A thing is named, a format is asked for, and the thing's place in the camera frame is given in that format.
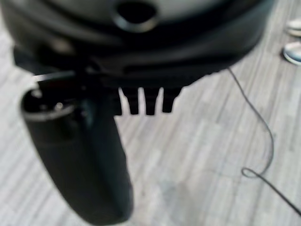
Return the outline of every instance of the floor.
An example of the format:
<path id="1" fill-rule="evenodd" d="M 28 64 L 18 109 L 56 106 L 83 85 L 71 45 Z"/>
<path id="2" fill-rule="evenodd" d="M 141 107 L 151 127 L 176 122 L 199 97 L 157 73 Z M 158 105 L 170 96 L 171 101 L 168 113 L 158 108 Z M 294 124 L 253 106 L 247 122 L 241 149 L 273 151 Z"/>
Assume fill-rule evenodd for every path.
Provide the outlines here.
<path id="1" fill-rule="evenodd" d="M 300 0 L 278 0 L 260 45 L 233 67 L 275 136 L 266 174 L 301 208 L 301 68 L 280 56 L 285 23 L 301 15 Z M 14 67 L 0 24 L 0 224 L 86 226 L 49 179 L 19 115 L 34 86 Z M 187 87 L 173 114 L 130 116 L 117 123 L 135 188 L 135 212 L 124 226 L 299 226 L 301 219 L 243 166 L 260 171 L 269 136 L 227 71 Z"/>

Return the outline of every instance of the round hole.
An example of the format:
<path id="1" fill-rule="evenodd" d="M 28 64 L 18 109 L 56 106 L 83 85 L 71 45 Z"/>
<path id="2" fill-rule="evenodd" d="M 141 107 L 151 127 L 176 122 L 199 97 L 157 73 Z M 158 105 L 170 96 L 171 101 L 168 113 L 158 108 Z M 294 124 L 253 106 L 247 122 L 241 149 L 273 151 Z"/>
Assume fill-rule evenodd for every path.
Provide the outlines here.
<path id="1" fill-rule="evenodd" d="M 128 22 L 142 24 L 156 15 L 156 9 L 145 2 L 123 2 L 117 6 L 117 12 Z"/>
<path id="2" fill-rule="evenodd" d="M 116 5 L 114 21 L 129 32 L 147 32 L 157 25 L 157 10 L 147 2 L 121 2 Z"/>

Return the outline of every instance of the gray laminate floor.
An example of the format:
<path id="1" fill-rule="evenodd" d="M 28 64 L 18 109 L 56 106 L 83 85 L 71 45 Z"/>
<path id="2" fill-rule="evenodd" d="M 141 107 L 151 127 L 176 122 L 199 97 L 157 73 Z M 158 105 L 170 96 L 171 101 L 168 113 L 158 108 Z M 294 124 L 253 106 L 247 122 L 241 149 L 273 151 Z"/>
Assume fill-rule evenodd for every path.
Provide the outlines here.
<path id="1" fill-rule="evenodd" d="M 269 122 L 276 153 L 266 177 L 301 208 L 301 68 L 279 57 L 300 0 L 278 0 L 260 45 L 233 67 Z M 0 24 L 0 225 L 84 226 L 38 160 L 18 113 L 31 76 L 13 66 Z M 227 71 L 187 87 L 174 113 L 117 117 L 135 187 L 126 226 L 298 226 L 301 218 L 259 180 L 269 137 Z"/>

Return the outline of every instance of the handle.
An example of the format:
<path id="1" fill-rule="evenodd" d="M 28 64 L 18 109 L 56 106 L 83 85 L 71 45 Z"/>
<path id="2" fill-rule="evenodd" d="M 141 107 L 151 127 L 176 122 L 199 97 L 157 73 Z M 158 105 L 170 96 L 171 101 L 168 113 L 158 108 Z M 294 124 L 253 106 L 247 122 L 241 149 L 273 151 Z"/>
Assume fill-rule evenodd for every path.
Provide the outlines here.
<path id="1" fill-rule="evenodd" d="M 47 171 L 77 214 L 94 225 L 126 221 L 133 191 L 108 97 L 58 102 L 31 90 L 21 112 Z"/>

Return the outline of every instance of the black cable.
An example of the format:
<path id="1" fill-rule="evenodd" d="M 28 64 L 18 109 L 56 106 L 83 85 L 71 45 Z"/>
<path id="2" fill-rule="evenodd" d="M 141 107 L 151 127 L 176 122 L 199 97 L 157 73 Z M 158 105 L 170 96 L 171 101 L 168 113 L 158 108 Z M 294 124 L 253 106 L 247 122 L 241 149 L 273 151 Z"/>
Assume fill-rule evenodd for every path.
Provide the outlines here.
<path id="1" fill-rule="evenodd" d="M 245 176 L 245 171 L 249 171 L 253 173 L 256 177 L 260 178 L 264 183 L 266 183 L 271 189 L 273 189 L 274 192 L 276 192 L 300 217 L 301 217 L 301 211 L 292 204 L 275 186 L 273 186 L 266 178 L 262 177 L 260 174 L 256 173 L 254 170 L 249 168 L 243 168 L 241 170 L 241 173 Z"/>
<path id="2" fill-rule="evenodd" d="M 261 116 L 261 114 L 258 112 L 258 110 L 254 107 L 254 105 L 250 102 L 250 100 L 246 96 L 243 88 L 241 87 L 241 85 L 240 85 L 237 77 L 233 73 L 233 71 L 230 68 L 228 68 L 228 70 L 229 70 L 230 74 L 232 75 L 235 83 L 237 84 L 237 86 L 238 86 L 241 94 L 243 95 L 244 99 L 249 104 L 249 106 L 254 111 L 254 113 L 257 115 L 257 117 L 262 121 L 262 123 L 264 124 L 265 128 L 269 132 L 269 136 L 271 138 L 270 156 L 269 156 L 268 163 L 266 164 L 264 170 L 261 173 L 256 173 L 254 170 L 252 170 L 250 168 L 243 167 L 242 170 L 241 170 L 241 174 L 243 176 L 247 177 L 247 178 L 259 178 L 259 179 L 261 179 L 274 192 L 276 192 L 301 217 L 301 210 L 298 209 L 294 204 L 292 204 L 277 188 L 275 188 L 275 186 L 273 186 L 266 178 L 263 177 L 263 174 L 266 173 L 266 171 L 270 168 L 270 166 L 271 166 L 271 164 L 273 162 L 273 158 L 274 158 L 274 137 L 273 137 L 273 134 L 272 134 L 272 132 L 271 132 L 271 130 L 270 130 L 269 125 L 267 124 L 267 122 L 264 120 L 264 118 Z M 252 177 L 250 175 L 247 175 L 246 174 L 247 171 L 253 173 L 255 176 Z"/>
<path id="3" fill-rule="evenodd" d="M 232 75 L 235 83 L 237 84 L 241 94 L 243 95 L 244 99 L 246 100 L 246 102 L 248 103 L 248 105 L 251 107 L 251 109 L 253 110 L 253 112 L 256 114 L 256 116 L 259 118 L 259 120 L 263 123 L 264 127 L 267 129 L 268 133 L 269 133 L 269 137 L 271 139 L 271 147 L 270 147 L 270 151 L 269 151 L 269 158 L 268 158 L 268 162 L 266 164 L 266 166 L 264 167 L 263 171 L 261 173 L 259 173 L 261 176 L 264 175 L 268 169 L 270 168 L 272 162 L 273 162 L 273 159 L 274 159 L 274 152 L 275 152 L 275 145 L 274 145 L 274 137 L 273 137 L 273 134 L 272 134 L 272 131 L 271 129 L 269 128 L 269 125 L 268 123 L 265 121 L 265 119 L 262 117 L 262 115 L 258 112 L 258 110 L 254 107 L 254 105 L 250 102 L 249 98 L 246 96 L 243 88 L 241 87 L 237 77 L 235 76 L 235 74 L 233 73 L 233 71 L 228 68 L 230 74 Z M 243 174 L 245 177 L 247 178 L 256 178 L 256 177 L 252 177 L 252 176 L 249 176 L 247 174 Z"/>

